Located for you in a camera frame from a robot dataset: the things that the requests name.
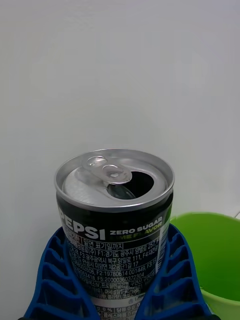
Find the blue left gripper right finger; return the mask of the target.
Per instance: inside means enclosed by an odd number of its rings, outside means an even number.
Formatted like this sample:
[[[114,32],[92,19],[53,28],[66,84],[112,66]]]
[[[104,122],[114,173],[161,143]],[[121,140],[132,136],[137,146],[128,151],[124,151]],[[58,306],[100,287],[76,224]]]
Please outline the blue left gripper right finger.
[[[208,320],[193,255],[182,233],[169,225],[164,261],[138,308],[137,320]]]

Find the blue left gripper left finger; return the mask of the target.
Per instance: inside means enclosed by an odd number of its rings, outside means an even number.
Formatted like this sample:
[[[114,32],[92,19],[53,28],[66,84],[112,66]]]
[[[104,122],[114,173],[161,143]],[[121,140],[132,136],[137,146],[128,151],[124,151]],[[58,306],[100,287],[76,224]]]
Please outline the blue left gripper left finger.
[[[96,307],[75,276],[62,228],[49,239],[40,259],[27,320],[99,320]]]

